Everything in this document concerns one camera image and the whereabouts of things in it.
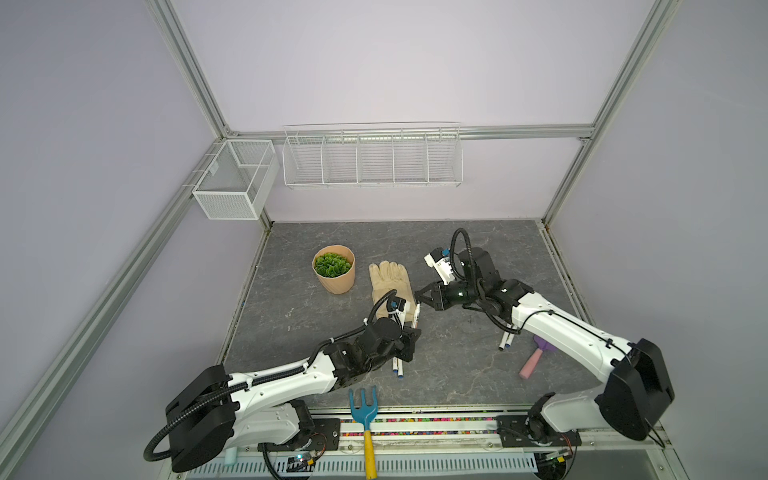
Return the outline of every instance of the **white mesh basket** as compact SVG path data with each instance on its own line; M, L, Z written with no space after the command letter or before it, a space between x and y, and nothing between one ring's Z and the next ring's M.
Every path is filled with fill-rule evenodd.
M459 185L458 128L434 131L288 135L283 148L291 188Z
M193 195L212 220L257 220L280 162L269 140L227 140Z

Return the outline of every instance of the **beige glove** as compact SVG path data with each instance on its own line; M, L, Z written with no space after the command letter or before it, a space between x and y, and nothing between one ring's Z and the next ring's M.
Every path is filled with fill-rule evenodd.
M408 278L406 268L403 265L384 260L379 265L375 263L368 265L368 271L371 274L371 284L373 285L373 302L375 303L391 289L397 289L397 296L410 302L410 308L406 312L406 322L412 322L416 303L413 301L411 280ZM376 312L376 318L386 318L386 316L386 305L382 305Z

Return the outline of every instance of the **wire basket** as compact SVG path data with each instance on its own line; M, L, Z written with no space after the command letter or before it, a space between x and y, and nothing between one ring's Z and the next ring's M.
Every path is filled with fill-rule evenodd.
M272 141L227 140L193 195L211 220L258 220L279 169Z
M458 128L288 134L283 149L291 188L459 185Z

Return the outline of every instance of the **orange pot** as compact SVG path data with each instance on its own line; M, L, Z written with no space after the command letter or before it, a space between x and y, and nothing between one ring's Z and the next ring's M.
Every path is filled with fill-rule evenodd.
M342 257L345 257L347 260L349 260L349 262L352 264L352 266L349 268L349 272L334 278L318 275L315 271L315 262L317 261L317 257L320 255L325 255L326 253L338 253ZM312 271L315 272L317 279L320 280L320 283L329 292L336 294L348 292L349 289L352 288L352 285L355 283L355 254L352 253L349 248L343 245L331 245L330 247L325 247L319 252L315 253L315 257L312 259Z

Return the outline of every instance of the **white wall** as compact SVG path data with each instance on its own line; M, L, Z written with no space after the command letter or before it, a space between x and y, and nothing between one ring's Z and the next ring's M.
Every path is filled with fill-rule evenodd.
M210 146L139 0L0 5L0 429Z
M579 141L476 140L462 146L464 181L458 187L291 190L281 172L266 209L278 221L542 218Z
M145 462L144 446L216 363L259 239L259 222L192 205L15 480L156 478L162 462Z
M235 131L591 123L653 0L176 0Z
M663 350L692 480L768 468L766 24L684 2L553 226L599 324Z

